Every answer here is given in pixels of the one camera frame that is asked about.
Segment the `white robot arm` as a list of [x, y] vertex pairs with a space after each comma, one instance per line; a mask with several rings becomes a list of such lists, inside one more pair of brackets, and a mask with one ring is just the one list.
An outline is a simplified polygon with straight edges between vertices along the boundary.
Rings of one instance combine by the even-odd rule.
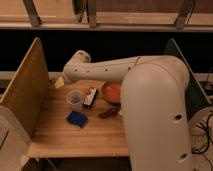
[[66, 81], [120, 82], [121, 112], [132, 171], [192, 171], [185, 91], [186, 64], [171, 55], [93, 63], [79, 50], [65, 64]]

